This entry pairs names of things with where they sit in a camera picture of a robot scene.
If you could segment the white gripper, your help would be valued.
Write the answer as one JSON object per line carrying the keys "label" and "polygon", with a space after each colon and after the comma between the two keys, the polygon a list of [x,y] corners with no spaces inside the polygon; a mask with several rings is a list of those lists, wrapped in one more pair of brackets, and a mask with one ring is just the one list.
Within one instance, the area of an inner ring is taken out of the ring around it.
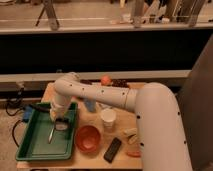
{"label": "white gripper", "polygon": [[65,131],[69,128],[69,120],[63,118],[69,109],[70,101],[59,101],[53,99],[50,103],[50,118],[54,123],[57,131]]}

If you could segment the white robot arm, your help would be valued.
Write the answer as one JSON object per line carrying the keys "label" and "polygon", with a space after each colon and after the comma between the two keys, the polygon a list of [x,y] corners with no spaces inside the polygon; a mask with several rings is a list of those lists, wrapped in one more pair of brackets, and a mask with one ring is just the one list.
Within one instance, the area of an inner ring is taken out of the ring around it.
{"label": "white robot arm", "polygon": [[92,99],[136,115],[143,171],[193,171],[181,112],[167,86],[156,82],[139,89],[89,85],[70,72],[54,82],[50,117],[63,117],[73,97]]}

